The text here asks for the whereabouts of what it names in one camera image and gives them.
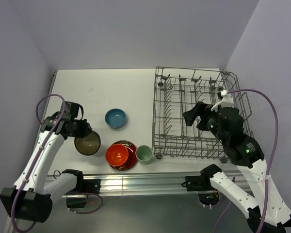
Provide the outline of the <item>dark teal floral bowl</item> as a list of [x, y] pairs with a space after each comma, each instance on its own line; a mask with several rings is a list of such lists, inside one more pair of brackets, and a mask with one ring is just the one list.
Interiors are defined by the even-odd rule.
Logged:
[[95, 131], [91, 131], [84, 138], [75, 138], [74, 145], [76, 150], [85, 156], [91, 156], [97, 153], [101, 147], [101, 138]]

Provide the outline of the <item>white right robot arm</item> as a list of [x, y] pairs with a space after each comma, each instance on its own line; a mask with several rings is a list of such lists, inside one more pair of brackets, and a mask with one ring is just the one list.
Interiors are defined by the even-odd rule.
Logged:
[[261, 233], [284, 233], [286, 227], [291, 227], [291, 209], [266, 174], [267, 163], [259, 144], [244, 133], [243, 117], [237, 108], [224, 107], [217, 112], [211, 108], [199, 101], [193, 109], [182, 114], [185, 123], [192, 126], [200, 117], [197, 128], [211, 132], [221, 142], [225, 154], [242, 173], [253, 194], [238, 187], [217, 165], [201, 170], [201, 186], [222, 192], [245, 215], [253, 232], [257, 232], [262, 223]]

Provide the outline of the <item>orange bowl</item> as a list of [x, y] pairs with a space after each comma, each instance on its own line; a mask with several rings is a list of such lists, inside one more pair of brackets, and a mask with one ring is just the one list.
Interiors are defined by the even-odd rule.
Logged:
[[111, 166], [123, 165], [129, 157], [128, 149], [121, 144], [113, 144], [107, 148], [105, 159]]

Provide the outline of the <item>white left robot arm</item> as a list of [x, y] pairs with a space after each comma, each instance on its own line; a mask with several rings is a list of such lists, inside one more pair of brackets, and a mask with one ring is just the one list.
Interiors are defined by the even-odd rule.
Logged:
[[0, 200], [10, 218], [45, 222], [53, 205], [65, 194], [85, 191], [83, 172], [65, 169], [57, 180], [45, 185], [53, 160], [69, 138], [81, 139], [92, 133], [80, 104], [66, 102], [60, 111], [42, 121], [38, 142], [20, 177], [11, 188], [4, 188]]

